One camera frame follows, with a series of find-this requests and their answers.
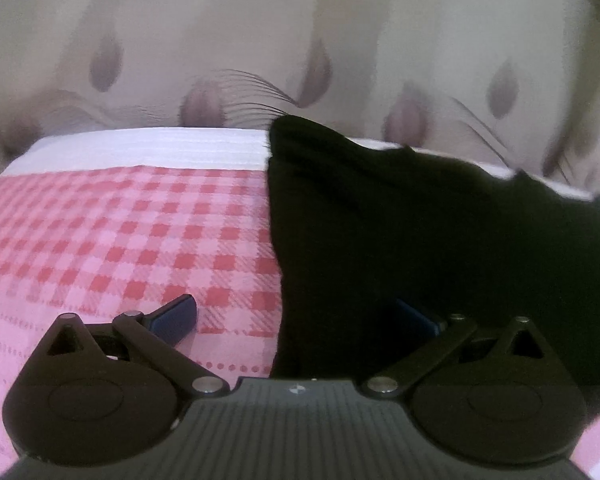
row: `bed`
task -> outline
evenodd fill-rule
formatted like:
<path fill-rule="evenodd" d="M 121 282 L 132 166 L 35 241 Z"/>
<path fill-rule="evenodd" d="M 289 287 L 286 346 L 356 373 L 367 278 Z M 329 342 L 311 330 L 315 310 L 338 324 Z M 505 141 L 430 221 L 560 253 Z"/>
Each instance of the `bed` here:
<path fill-rule="evenodd" d="M 144 128 L 47 137 L 13 161 L 0 176 L 0 407 L 61 312 L 107 322 L 183 292 L 199 319 L 178 349 L 230 384 L 266 377 L 281 313 L 268 153 L 261 130 Z M 0 472 L 15 458 L 0 416 Z M 600 419 L 573 459 L 600 480 Z"/>

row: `pink checkered blanket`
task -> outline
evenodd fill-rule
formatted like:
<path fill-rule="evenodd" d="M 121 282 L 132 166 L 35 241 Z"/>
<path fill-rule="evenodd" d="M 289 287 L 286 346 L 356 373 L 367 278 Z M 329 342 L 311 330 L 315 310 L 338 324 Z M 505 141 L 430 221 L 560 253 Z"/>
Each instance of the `pink checkered blanket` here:
<path fill-rule="evenodd" d="M 178 349 L 231 384 L 269 373 L 280 277 L 261 171 L 137 166 L 0 178 L 0 410 L 58 314 L 108 322 L 183 292 Z M 16 459 L 0 413 L 0 472 Z"/>

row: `black fabric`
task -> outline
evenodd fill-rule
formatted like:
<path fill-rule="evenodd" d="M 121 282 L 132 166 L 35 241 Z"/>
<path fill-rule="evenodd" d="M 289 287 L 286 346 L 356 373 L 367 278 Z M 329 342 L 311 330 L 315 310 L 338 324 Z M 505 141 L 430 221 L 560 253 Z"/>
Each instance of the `black fabric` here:
<path fill-rule="evenodd" d="M 397 361 L 384 306 L 400 297 L 482 326 L 531 317 L 600 412 L 600 197 L 369 150 L 292 116 L 269 139 L 283 302 L 272 377 L 362 380 Z"/>

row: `triangular cutout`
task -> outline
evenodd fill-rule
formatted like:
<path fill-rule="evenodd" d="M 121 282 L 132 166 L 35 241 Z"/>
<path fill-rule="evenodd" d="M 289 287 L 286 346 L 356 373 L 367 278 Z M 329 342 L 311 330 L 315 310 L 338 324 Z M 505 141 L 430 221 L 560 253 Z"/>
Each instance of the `triangular cutout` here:
<path fill-rule="evenodd" d="M 71 354 L 82 350 L 82 345 L 71 327 L 63 327 L 49 348 L 47 355 Z"/>
<path fill-rule="evenodd" d="M 462 348 L 458 364 L 472 363 L 484 359 L 497 342 L 498 340 L 494 337 L 471 341 Z"/>
<path fill-rule="evenodd" d="M 533 336 L 527 331 L 518 332 L 511 345 L 511 353 L 533 359 L 542 359 L 544 354 Z"/>

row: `silver screw head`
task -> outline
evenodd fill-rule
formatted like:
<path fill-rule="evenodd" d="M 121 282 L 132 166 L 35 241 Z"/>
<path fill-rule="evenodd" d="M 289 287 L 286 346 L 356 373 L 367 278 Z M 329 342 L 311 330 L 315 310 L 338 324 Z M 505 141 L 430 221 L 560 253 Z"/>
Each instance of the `silver screw head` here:
<path fill-rule="evenodd" d="M 372 391 L 378 394 L 390 394 L 398 389 L 398 383 L 391 377 L 371 377 L 367 382 L 366 386 Z"/>
<path fill-rule="evenodd" d="M 214 394 L 222 389 L 222 379 L 213 376 L 198 377 L 191 383 L 194 390 L 201 394 Z"/>

